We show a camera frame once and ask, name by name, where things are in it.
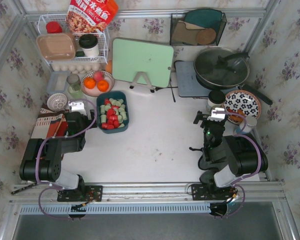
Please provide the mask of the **teal storage basket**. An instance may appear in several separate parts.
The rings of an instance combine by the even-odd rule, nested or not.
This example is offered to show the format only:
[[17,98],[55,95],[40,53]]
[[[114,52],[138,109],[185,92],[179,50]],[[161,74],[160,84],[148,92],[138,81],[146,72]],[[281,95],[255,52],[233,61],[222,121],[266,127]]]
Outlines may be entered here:
[[[96,99],[97,126],[106,134],[121,133],[128,129],[130,116],[127,97],[122,91],[102,93]],[[123,120],[120,112],[127,113]]]

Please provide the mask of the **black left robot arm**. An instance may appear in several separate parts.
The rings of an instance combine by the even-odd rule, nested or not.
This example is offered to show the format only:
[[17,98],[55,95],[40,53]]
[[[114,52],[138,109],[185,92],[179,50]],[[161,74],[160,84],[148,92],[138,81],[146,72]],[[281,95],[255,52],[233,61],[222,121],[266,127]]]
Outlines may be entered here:
[[95,111],[91,110],[90,113],[91,119],[77,111],[67,112],[67,135],[31,138],[19,167],[20,178],[37,184],[50,184],[67,200],[82,200],[87,194],[83,177],[63,169],[62,159],[65,154],[83,150],[86,131],[97,127]]

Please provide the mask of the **green capsule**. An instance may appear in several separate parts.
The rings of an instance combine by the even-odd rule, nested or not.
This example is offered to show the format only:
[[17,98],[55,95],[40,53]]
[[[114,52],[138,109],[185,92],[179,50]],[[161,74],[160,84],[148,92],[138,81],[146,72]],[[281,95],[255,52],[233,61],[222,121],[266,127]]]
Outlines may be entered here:
[[127,117],[127,112],[126,112],[126,111],[120,112],[120,115],[122,116],[122,119],[123,119],[124,121],[128,119],[128,117]]

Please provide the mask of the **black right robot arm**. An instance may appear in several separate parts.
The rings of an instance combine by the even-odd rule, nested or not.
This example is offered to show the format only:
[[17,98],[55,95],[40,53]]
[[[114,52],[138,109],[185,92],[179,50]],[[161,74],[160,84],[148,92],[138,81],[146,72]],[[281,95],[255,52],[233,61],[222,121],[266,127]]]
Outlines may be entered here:
[[242,113],[215,108],[198,111],[194,124],[203,130],[198,168],[199,184],[191,185],[193,200],[227,200],[236,194],[235,184],[268,169],[268,159],[250,134],[256,119]]

